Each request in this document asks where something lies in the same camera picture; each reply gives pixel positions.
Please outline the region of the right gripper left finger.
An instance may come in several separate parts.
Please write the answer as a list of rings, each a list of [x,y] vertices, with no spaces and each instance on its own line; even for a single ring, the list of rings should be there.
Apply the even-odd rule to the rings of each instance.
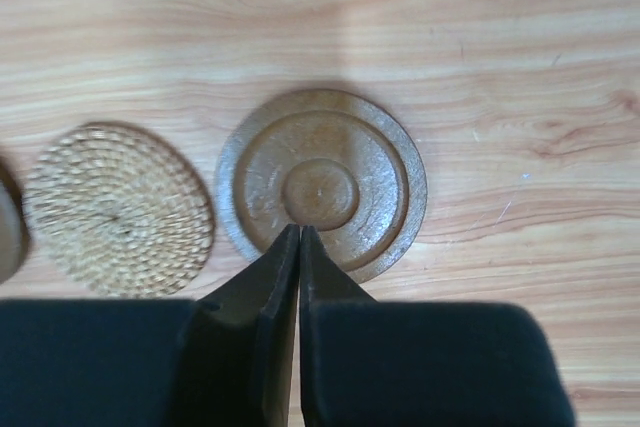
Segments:
[[[285,426],[300,229],[197,301],[172,393],[175,426]]]

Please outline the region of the woven rattan coaster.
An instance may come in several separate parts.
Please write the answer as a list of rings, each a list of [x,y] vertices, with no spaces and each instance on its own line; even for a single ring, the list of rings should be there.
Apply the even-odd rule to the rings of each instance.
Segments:
[[[196,169],[128,123],[88,122],[55,138],[26,179],[24,211],[59,270],[111,297],[179,292],[214,243],[212,201]]]

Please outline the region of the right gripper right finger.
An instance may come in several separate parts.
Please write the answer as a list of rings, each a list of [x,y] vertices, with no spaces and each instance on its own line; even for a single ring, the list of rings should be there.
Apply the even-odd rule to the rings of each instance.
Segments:
[[[310,426],[571,426],[547,338],[520,306],[382,302],[300,239],[301,404]]]

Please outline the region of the brown wooden coaster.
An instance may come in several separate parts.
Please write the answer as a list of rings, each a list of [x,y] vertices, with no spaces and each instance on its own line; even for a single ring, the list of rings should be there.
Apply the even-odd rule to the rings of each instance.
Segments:
[[[214,189],[218,221],[246,259],[287,225],[312,226],[358,283],[407,252],[427,198],[424,163],[403,126],[332,89],[284,93],[249,114],[222,148]]]
[[[22,185],[1,156],[1,283],[23,266],[29,255],[31,236],[25,221]]]

